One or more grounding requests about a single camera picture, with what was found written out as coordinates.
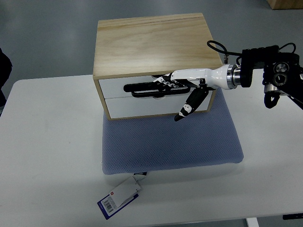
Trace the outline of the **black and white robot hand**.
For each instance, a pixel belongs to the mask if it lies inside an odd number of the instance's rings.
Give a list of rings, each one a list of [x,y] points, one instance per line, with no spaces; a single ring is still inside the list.
[[[235,89],[241,84],[240,72],[240,66],[231,64],[225,64],[214,70],[176,70],[170,74],[160,76],[152,84],[157,88],[179,88],[181,85],[194,88],[180,112],[175,116],[174,121],[177,122],[196,111],[208,96],[209,90],[217,88]]]

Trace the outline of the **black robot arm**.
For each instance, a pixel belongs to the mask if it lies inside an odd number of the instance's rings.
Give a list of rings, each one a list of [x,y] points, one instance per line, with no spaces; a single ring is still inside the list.
[[[264,104],[275,107],[281,95],[303,107],[303,68],[299,55],[281,52],[279,46],[244,49],[241,53],[240,85],[250,87],[255,69],[263,69]]]

